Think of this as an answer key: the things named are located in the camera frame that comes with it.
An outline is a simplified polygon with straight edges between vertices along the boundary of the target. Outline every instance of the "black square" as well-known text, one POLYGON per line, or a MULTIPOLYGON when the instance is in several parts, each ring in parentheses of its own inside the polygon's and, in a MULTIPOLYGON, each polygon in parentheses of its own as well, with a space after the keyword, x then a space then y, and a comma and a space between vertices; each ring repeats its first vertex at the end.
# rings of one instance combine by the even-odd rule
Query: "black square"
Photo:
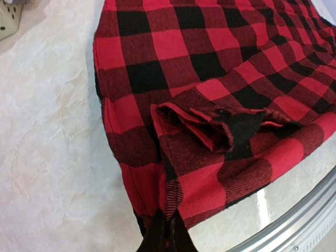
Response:
POLYGON ((260 50, 256 46, 242 46, 240 48, 240 52, 241 52, 241 58, 243 59, 243 61, 246 61, 253 55, 259 53, 260 50))
POLYGON ((321 98, 313 107, 313 110, 318 114, 325 113, 330 107, 330 103, 328 103, 324 98, 321 98))
POLYGON ((322 52, 322 53, 323 53, 323 52, 325 52, 325 53, 327 52, 327 53, 328 53, 328 50, 325 49, 324 47, 320 46, 320 45, 317 45, 317 44, 316 44, 316 45, 313 45, 313 48, 314 48, 315 51, 320 51, 320 52, 322 52))
POLYGON ((272 41, 277 45, 277 46, 282 46, 288 42, 288 39, 284 36, 275 36, 272 41))
POLYGON ((279 128, 271 127, 270 130, 277 138, 285 139, 289 138, 291 135, 299 131, 301 128, 302 128, 301 125, 299 125, 298 123, 289 123, 279 128))
POLYGON ((317 54, 314 52, 313 54, 309 55, 307 57, 307 59, 310 60, 310 62, 314 63, 315 65, 318 65, 318 66, 325 66, 327 65, 323 60, 321 60, 319 58, 319 56, 317 56, 317 54))
POLYGON ((238 28, 248 26, 248 22, 243 18, 240 11, 236 8, 224 8, 224 14, 228 28, 238 28))
POLYGON ((276 72, 273 75, 267 76, 267 79, 270 82, 272 82, 272 84, 277 89, 281 90, 285 94, 288 94, 290 91, 292 91, 293 88, 295 88, 298 84, 296 81, 287 79, 284 76, 282 76, 281 74, 279 74, 278 72, 276 72))
POLYGON ((287 13, 279 12, 279 14, 283 18, 283 20, 285 21, 285 23, 288 27, 295 27, 295 24, 294 24, 293 20, 289 17, 289 15, 287 13))
POLYGON ((303 27, 306 29, 306 30, 311 30, 311 27, 309 26, 308 22, 307 22, 307 19, 303 16, 299 16, 300 18, 300 21, 301 23, 303 24, 303 27))
POLYGON ((287 2, 289 3, 289 4, 298 4, 297 2, 296 2, 297 0, 287 0, 287 2))
POLYGON ((312 69, 311 67, 306 67, 298 62, 292 64, 289 66, 290 69, 292 69, 294 72, 298 73, 301 76, 311 76, 313 72, 315 72, 314 69, 312 69))
POLYGON ((146 130, 149 134, 149 136, 151 137, 154 145, 155 145, 155 148, 156 148, 156 153, 158 155, 158 159, 157 161, 160 163, 161 162, 161 150, 160 150, 160 142, 159 142, 159 138, 157 136, 157 133, 156 133, 156 130, 155 130, 155 127, 153 124, 150 124, 150 125, 146 125, 146 130))
POLYGON ((200 8, 176 7, 175 12, 181 29, 205 29, 204 15, 200 8))
POLYGON ((168 89, 166 78, 158 61, 127 66, 133 93, 168 89))
POLYGON ((268 9, 260 9, 259 12, 264 16, 266 20, 266 24, 268 25, 275 25, 274 22, 274 10, 268 9))
POLYGON ((330 85, 330 89, 336 93, 336 80, 330 85))
POLYGON ((167 156, 164 156, 164 169, 166 172, 166 183, 177 179, 176 171, 167 156))
POLYGON ((234 92, 233 96, 246 109, 263 109, 272 103, 271 99, 257 93, 251 86, 246 86, 234 92))
POLYGON ((190 55, 190 59, 201 81, 226 75, 215 52, 190 55))
POLYGON ((317 19, 314 18, 314 17, 310 17, 310 18, 311 18, 311 20, 313 20, 313 23, 314 23, 314 26, 315 26, 316 30, 320 31, 321 27, 320 27, 319 22, 317 21, 317 19))
POLYGON ((117 18, 120 36, 151 32, 145 12, 118 12, 117 18))
POLYGON ((303 5, 306 5, 306 6, 311 6, 310 2, 308 0, 302 0, 302 3, 303 5))

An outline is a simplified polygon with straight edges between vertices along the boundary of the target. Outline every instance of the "folded fabric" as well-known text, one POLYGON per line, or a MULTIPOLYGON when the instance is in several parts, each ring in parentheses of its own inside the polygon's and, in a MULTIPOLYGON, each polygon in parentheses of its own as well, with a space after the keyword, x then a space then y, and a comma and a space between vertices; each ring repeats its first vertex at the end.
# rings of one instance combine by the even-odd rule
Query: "folded fabric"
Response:
POLYGON ((146 227, 196 225, 336 131, 335 35, 309 0, 106 0, 98 94, 146 227))

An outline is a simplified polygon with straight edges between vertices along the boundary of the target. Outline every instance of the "flannel shirt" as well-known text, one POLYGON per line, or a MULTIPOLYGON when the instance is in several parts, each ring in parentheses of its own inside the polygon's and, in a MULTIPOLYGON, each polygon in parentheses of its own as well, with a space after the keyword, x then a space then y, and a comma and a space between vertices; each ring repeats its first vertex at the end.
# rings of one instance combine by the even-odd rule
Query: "flannel shirt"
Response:
POLYGON ((310 0, 106 0, 103 123, 132 206, 190 228, 336 130, 336 28, 310 0))

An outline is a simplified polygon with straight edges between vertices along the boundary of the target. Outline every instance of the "electrical outlet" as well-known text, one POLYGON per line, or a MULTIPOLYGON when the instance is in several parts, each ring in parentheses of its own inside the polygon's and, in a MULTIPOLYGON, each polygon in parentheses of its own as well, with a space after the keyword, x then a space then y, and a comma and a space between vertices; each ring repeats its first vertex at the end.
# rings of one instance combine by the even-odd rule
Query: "electrical outlet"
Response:
POLYGON ((12 5, 0 0, 0 40, 19 29, 22 5, 12 5))

